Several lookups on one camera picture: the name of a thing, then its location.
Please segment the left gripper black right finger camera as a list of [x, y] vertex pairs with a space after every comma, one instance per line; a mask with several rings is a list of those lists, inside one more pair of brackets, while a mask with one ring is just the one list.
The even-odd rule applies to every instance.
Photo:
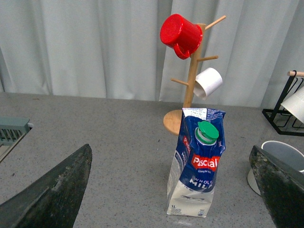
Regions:
[[277, 228], [304, 226], [304, 175], [254, 145], [249, 162], [262, 200]]

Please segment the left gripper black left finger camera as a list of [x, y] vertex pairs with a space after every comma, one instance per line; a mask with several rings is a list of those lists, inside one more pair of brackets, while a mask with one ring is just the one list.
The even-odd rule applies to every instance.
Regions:
[[2, 228], [71, 228], [78, 215], [92, 164], [83, 145], [0, 206]]

